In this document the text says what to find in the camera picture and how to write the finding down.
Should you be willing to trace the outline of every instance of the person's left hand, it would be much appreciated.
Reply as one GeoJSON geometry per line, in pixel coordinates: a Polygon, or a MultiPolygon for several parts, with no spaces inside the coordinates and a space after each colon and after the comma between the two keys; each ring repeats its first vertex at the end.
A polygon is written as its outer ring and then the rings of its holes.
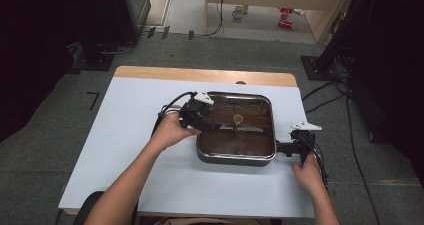
{"type": "Polygon", "coordinates": [[[173,112],[163,117],[158,128],[150,138],[150,143],[160,146],[165,150],[186,137],[199,135],[201,132],[194,128],[182,128],[179,121],[179,113],[173,112]]]}

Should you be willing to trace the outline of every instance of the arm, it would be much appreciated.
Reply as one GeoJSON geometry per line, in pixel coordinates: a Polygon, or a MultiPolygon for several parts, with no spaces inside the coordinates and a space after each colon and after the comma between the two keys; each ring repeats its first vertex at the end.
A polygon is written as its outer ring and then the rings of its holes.
{"type": "Polygon", "coordinates": [[[178,113],[171,113],[163,118],[143,150],[94,205],[85,224],[128,222],[160,153],[186,137],[200,134],[196,129],[181,128],[178,117],[178,113]]]}
{"type": "Polygon", "coordinates": [[[309,192],[314,204],[315,220],[317,224],[339,224],[330,197],[322,182],[317,161],[313,154],[309,154],[303,168],[292,164],[294,175],[300,184],[309,192]]]}

